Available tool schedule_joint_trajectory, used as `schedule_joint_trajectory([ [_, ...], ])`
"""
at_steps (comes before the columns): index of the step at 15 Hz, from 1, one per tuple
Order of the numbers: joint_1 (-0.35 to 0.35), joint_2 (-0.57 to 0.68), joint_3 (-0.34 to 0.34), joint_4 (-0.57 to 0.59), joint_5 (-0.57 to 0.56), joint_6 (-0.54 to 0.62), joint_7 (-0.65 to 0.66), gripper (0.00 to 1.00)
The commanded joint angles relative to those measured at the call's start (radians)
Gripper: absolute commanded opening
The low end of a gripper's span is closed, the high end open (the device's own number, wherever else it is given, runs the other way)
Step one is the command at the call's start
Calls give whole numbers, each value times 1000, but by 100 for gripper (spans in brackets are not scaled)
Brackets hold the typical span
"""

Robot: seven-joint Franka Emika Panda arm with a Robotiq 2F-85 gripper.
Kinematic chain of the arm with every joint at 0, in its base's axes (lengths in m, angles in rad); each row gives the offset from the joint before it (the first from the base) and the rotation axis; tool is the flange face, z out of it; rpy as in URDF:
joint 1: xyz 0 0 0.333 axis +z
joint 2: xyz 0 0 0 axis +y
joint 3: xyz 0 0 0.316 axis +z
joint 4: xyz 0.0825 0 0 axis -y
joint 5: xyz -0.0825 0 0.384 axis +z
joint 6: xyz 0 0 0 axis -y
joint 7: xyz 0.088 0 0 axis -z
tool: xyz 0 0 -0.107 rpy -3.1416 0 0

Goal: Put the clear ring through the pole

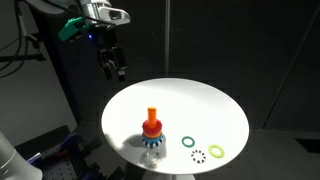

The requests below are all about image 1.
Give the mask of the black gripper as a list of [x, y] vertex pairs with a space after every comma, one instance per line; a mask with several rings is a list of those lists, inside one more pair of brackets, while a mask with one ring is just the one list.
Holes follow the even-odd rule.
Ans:
[[127, 63], [122, 47], [118, 44], [114, 29], [106, 27], [93, 27], [89, 30], [90, 40], [96, 49], [98, 62], [104, 68], [107, 80], [112, 79], [111, 67], [117, 70], [120, 83], [125, 81]]

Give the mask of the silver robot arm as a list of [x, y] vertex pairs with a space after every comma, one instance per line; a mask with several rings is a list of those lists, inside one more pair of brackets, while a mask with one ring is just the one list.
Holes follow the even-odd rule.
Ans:
[[114, 8], [110, 0], [25, 1], [46, 15], [62, 15], [71, 12], [71, 5], [76, 5], [77, 17], [67, 20], [58, 32], [59, 39], [72, 42], [87, 34], [96, 50], [97, 61], [106, 79], [111, 80], [111, 71], [115, 70], [118, 81], [125, 81], [127, 63], [115, 33], [115, 27], [129, 24], [131, 21], [125, 10]]

